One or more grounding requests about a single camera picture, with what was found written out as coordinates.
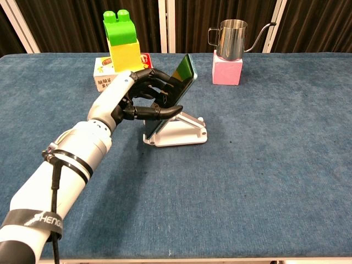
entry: blue felt surface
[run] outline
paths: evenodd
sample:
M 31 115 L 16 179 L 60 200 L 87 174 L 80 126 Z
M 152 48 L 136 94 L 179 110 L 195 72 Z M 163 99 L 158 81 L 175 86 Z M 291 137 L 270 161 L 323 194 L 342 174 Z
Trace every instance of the blue felt surface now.
M 0 221 L 41 150 L 86 118 L 97 56 L 0 59 Z M 171 74 L 182 56 L 152 62 Z M 181 102 L 208 142 L 155 148 L 124 121 L 64 220 L 61 258 L 352 256 L 352 54 L 246 54 L 240 86 L 212 85 L 212 54 L 193 59 Z

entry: white pole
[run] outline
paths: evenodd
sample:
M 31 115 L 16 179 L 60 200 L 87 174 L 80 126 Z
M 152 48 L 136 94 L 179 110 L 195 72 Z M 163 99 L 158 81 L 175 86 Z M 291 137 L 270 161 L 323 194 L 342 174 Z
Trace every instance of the white pole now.
M 280 26 L 282 14 L 284 13 L 287 0 L 277 0 L 271 22 L 276 22 L 276 26 L 269 27 L 262 53 L 270 53 L 274 44 L 277 30 Z
M 16 4 L 16 1 L 0 0 L 0 4 L 27 53 L 40 53 L 38 45 L 35 42 L 21 11 Z
M 158 0 L 161 52 L 167 53 L 165 0 Z
M 175 0 L 167 0 L 167 29 L 169 53 L 176 52 Z

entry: phone stand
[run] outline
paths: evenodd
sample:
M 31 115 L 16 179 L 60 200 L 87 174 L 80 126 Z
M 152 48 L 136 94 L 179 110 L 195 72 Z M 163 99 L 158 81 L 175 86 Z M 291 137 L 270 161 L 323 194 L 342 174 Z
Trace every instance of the phone stand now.
M 169 119 L 150 139 L 143 134 L 143 142 L 157 147 L 205 143 L 208 139 L 203 117 L 194 118 L 184 112 Z

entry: white robotic arm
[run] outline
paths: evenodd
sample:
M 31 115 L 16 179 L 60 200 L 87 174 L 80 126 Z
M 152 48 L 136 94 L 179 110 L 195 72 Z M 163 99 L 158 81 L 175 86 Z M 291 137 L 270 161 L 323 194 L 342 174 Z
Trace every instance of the white robotic arm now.
M 127 96 L 130 89 L 148 80 L 154 83 L 156 78 L 167 81 L 168 76 L 154 69 L 120 73 L 93 103 L 87 121 L 77 123 L 49 145 L 45 161 L 11 200 L 0 229 L 0 263 L 38 262 L 52 232 L 61 233 L 62 219 L 109 151 L 111 135 L 123 119 L 167 119 L 181 112 L 181 106 L 133 106 L 131 96 Z M 62 164 L 56 213 L 51 213 L 52 175 L 56 169 L 51 162 L 53 157 Z

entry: pink block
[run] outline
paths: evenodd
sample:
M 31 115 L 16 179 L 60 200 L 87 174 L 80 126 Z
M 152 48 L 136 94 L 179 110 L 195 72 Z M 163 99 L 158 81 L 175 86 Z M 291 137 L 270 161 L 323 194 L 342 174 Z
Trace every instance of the pink block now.
M 242 71 L 242 59 L 228 61 L 213 56 L 213 84 L 238 85 Z

